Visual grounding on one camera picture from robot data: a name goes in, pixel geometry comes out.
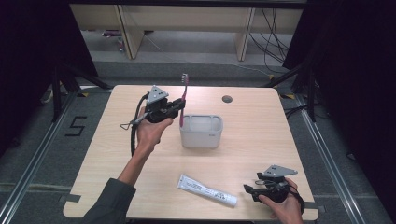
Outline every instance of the wooden table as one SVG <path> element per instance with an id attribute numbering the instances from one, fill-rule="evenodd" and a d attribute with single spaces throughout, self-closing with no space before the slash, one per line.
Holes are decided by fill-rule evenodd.
<path id="1" fill-rule="evenodd" d="M 160 86 L 169 101 L 181 97 L 184 87 Z M 93 206 L 110 177 L 117 178 L 130 158 L 130 131 L 119 125 L 134 117 L 141 96 L 151 86 L 117 86 L 92 139 L 67 202 L 67 217 L 83 217 Z M 222 97 L 230 95 L 231 103 Z M 290 178 L 306 202 L 313 202 L 289 125 L 274 89 L 189 87 L 185 114 L 222 117 L 224 128 L 218 148 L 184 148 L 178 118 L 163 133 L 135 187 L 127 217 L 161 219 L 265 220 L 272 211 L 254 203 L 244 184 L 254 186 L 256 173 L 276 164 L 298 171 Z M 181 174 L 238 198 L 231 208 L 177 188 Z M 317 209 L 305 209 L 304 220 L 318 218 Z"/>

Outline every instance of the silver metal plate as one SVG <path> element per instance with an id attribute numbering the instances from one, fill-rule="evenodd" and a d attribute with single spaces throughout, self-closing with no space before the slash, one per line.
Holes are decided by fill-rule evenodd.
<path id="1" fill-rule="evenodd" d="M 166 91 L 161 90 L 157 86 L 152 86 L 151 91 L 148 95 L 148 105 L 157 102 L 163 98 L 166 98 L 169 94 Z"/>
<path id="2" fill-rule="evenodd" d="M 280 177 L 284 175 L 297 175 L 298 172 L 282 166 L 272 165 L 266 171 L 262 172 L 263 176 Z"/>

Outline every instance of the black cloth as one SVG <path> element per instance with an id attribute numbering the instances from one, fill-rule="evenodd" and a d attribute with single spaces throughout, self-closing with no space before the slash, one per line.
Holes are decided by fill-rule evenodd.
<path id="1" fill-rule="evenodd" d="M 125 223 L 126 212 L 136 189 L 117 179 L 110 178 L 98 201 L 85 214 L 81 223 Z"/>

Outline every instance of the black tape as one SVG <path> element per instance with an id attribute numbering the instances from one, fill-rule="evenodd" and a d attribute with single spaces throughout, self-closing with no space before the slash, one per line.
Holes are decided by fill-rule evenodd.
<path id="1" fill-rule="evenodd" d="M 65 202 L 78 203 L 80 198 L 81 198 L 81 195 L 67 194 L 67 195 L 63 195 L 59 199 L 59 202 L 60 203 L 65 203 Z"/>

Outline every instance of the toothpaste tube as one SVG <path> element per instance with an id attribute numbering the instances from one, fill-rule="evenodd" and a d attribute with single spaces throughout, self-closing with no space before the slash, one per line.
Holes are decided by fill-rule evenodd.
<path id="1" fill-rule="evenodd" d="M 177 184 L 178 189 L 184 189 L 186 191 L 204 195 L 208 198 L 217 200 L 221 203 L 225 203 L 227 205 L 230 205 L 234 207 L 237 202 L 237 198 L 231 194 L 227 194 L 221 191 L 218 191 L 216 189 L 210 189 L 205 187 L 203 184 L 200 182 L 193 180 L 185 175 L 181 175 L 180 179 L 178 180 Z"/>

